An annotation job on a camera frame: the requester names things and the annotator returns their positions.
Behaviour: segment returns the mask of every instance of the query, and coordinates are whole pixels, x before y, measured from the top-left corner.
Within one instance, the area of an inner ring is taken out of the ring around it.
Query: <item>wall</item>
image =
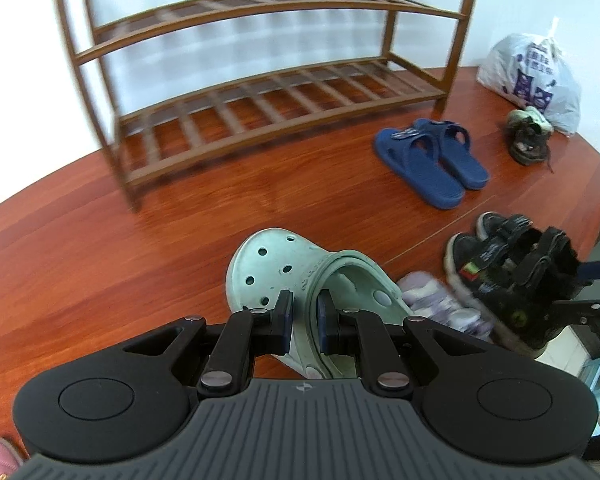
[[[75,8],[80,1],[70,0]],[[94,0],[99,23],[177,0]],[[457,10],[459,0],[421,0]],[[84,22],[79,12],[77,22]],[[477,0],[461,63],[476,65],[509,32],[556,38],[583,85],[580,131],[600,151],[600,0]],[[174,32],[108,56],[128,112],[222,80],[296,64],[375,55],[384,16],[364,10],[285,12]],[[14,23],[5,27],[4,23]],[[80,44],[90,42],[84,23]],[[404,15],[396,51],[421,66],[444,64],[453,22]],[[97,72],[87,75],[109,129]],[[0,202],[97,147],[76,95],[52,0],[0,0]]]

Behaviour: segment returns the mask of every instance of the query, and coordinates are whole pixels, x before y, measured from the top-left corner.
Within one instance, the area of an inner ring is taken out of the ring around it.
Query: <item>black sneaker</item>
[[[549,227],[543,233],[535,229],[533,222],[524,215],[506,218],[489,211],[478,216],[475,232],[480,240],[498,237],[507,244],[509,270],[519,265],[528,254],[536,253],[538,258],[546,256],[549,266],[539,292],[548,295],[547,301],[572,300],[584,286],[590,285],[590,282],[578,279],[578,255],[571,247],[569,237],[558,228]]]
[[[457,234],[446,246],[447,281],[461,303],[493,320],[498,344],[536,358],[557,335],[544,320],[550,303],[536,294],[546,266],[539,262],[525,277],[507,270],[508,258],[506,243],[497,237]]]
[[[549,169],[554,173],[554,168],[551,167],[551,150],[547,145],[551,134],[544,133],[540,124],[527,117],[515,123],[509,133],[512,137],[509,154],[514,160],[524,166],[547,161]]]

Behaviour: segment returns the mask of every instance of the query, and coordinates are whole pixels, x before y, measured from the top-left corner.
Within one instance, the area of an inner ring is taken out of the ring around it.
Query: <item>wooden shelf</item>
[[[415,12],[462,20],[464,14],[413,0],[187,0],[127,16],[94,28],[95,45],[77,54],[84,64],[168,32],[254,14],[315,9],[370,9]]]
[[[433,100],[445,94],[424,79],[393,72],[386,62],[382,57],[367,57],[278,70],[191,92],[123,116],[120,124],[125,139],[135,143],[132,137],[137,136],[131,134],[141,134],[145,163],[126,172],[127,182],[135,186],[202,160],[318,124]],[[324,101],[312,100],[308,90],[322,92],[330,107],[325,107]],[[280,91],[304,108],[305,113],[285,118],[268,98]],[[228,103],[240,100],[249,100],[269,124],[246,129],[228,107]],[[196,114],[210,108],[224,124],[225,136],[204,142],[190,133],[199,131]],[[172,120],[178,121],[189,149],[162,158],[157,149],[155,126]]]

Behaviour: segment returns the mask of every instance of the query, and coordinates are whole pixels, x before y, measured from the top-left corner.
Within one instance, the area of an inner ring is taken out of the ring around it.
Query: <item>blue slipper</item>
[[[378,157],[432,206],[451,209],[462,200],[462,186],[438,165],[440,149],[431,134],[385,128],[376,135],[374,147]]]
[[[436,137],[440,144],[440,162],[467,189],[482,189],[489,181],[489,173],[471,154],[469,132],[452,121],[417,119],[411,125],[419,132]],[[464,142],[456,135],[461,134]]]

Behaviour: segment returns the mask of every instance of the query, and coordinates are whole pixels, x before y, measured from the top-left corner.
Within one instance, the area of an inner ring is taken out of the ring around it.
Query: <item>white plastic bag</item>
[[[535,106],[554,128],[572,136],[580,123],[580,85],[554,40],[510,34],[497,43],[478,69],[478,82],[524,108]]]

